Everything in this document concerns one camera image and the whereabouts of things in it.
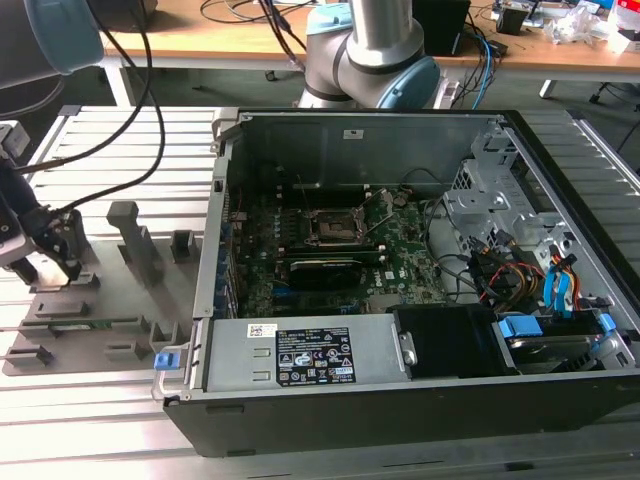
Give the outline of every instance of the blue tab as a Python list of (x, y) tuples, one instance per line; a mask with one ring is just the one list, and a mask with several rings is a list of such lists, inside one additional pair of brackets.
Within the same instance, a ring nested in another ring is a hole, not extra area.
[(533, 315), (512, 315), (502, 319), (498, 325), (504, 338), (542, 335), (538, 319)]
[(542, 299), (544, 300), (544, 306), (550, 307), (553, 301), (553, 284), (556, 281), (556, 274), (551, 271), (547, 272), (547, 276), (544, 279), (544, 291), (542, 292)]
[(569, 290), (570, 281), (569, 275), (566, 273), (560, 274), (560, 281), (558, 282), (558, 289), (556, 290), (556, 300), (554, 302), (555, 305), (553, 307), (556, 312), (562, 313), (564, 318), (571, 316), (571, 313), (567, 310), (567, 306), (564, 303), (564, 297), (567, 294), (567, 290)]
[(159, 371), (179, 370), (180, 369), (180, 353), (160, 352), (156, 354), (153, 361), (153, 368)]
[(598, 323), (600, 323), (605, 333), (609, 333), (616, 329), (616, 322), (613, 321), (613, 318), (611, 318), (611, 315), (609, 315), (608, 313), (600, 314)]

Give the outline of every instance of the blue cable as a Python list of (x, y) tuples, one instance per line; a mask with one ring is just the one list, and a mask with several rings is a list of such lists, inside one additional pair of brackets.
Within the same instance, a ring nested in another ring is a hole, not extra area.
[(480, 105), (480, 102), (484, 97), (485, 91), (487, 89), (487, 80), (489, 79), (489, 71), (491, 70), (491, 47), (489, 46), (487, 41), (484, 38), (482, 38), (480, 35), (476, 35), (476, 38), (478, 38), (482, 43), (484, 43), (484, 48), (487, 51), (487, 66), (484, 69), (484, 78), (482, 79), (482, 85), (480, 85), (480, 91), (478, 92), (476, 101), (473, 102), (473, 107), (471, 107), (472, 110), (475, 110), (476, 107)]

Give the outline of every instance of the electronic device on desk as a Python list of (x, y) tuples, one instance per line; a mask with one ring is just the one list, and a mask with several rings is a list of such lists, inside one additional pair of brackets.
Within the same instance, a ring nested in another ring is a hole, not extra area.
[(470, 5), (469, 0), (413, 0), (413, 18), (424, 30), (427, 55), (449, 57), (458, 54)]
[(496, 32), (506, 35), (520, 35), (522, 23), (529, 16), (529, 9), (520, 7), (503, 7), (496, 20)]
[(158, 0), (89, 0), (96, 15), (109, 30), (118, 32), (135, 32), (135, 21), (131, 16), (134, 11), (143, 21), (145, 27), (158, 6)]
[(518, 10), (516, 12), (508, 12), (507, 14), (510, 17), (507, 21), (507, 25), (511, 26), (513, 25), (515, 19), (522, 15), (519, 11), (527, 11), (528, 14), (522, 21), (522, 25), (526, 27), (542, 28), (544, 26), (545, 19), (564, 17), (569, 11), (569, 8), (565, 7), (565, 4), (560, 4), (559, 2), (541, 2), (539, 0), (496, 0), (491, 6), (491, 19), (498, 22), (500, 17), (503, 15), (504, 10)]

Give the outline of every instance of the warning label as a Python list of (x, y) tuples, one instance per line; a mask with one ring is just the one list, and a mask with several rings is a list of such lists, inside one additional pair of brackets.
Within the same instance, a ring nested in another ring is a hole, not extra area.
[(349, 329), (276, 331), (276, 380), (283, 387), (354, 383)]

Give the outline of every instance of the green circuit board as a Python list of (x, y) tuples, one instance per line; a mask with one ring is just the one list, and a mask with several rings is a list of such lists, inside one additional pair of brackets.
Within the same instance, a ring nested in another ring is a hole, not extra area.
[[(309, 232), (305, 209), (287, 209), (268, 196), (255, 198), (250, 205), (234, 223), (239, 317), (383, 313), (393, 305), (446, 299), (422, 240), (424, 201), (412, 201), (406, 193), (390, 188), (375, 191), (362, 206), (362, 217), (366, 240), (377, 247), (384, 245), (384, 251), (366, 255), (384, 255), (386, 260), (362, 268), (359, 281), (349, 288), (318, 291), (295, 291), (286, 278), (287, 263), (282, 261), (286, 219), (295, 237), (290, 243), (300, 244)], [(332, 257), (322, 248), (315, 255)]]

